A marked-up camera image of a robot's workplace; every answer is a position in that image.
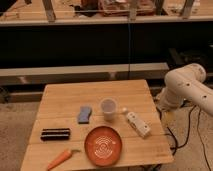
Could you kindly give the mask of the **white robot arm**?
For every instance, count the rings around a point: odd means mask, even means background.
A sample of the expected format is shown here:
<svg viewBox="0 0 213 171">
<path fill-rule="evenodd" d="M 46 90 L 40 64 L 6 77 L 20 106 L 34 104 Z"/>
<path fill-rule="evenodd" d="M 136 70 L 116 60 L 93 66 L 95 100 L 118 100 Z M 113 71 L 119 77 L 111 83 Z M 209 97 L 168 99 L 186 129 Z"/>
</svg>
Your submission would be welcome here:
<svg viewBox="0 0 213 171">
<path fill-rule="evenodd" d="M 213 89 L 203 84 L 205 79 L 206 71 L 198 63 L 170 70 L 164 77 L 165 87 L 158 94 L 158 108 L 176 110 L 187 99 L 213 117 Z"/>
</svg>

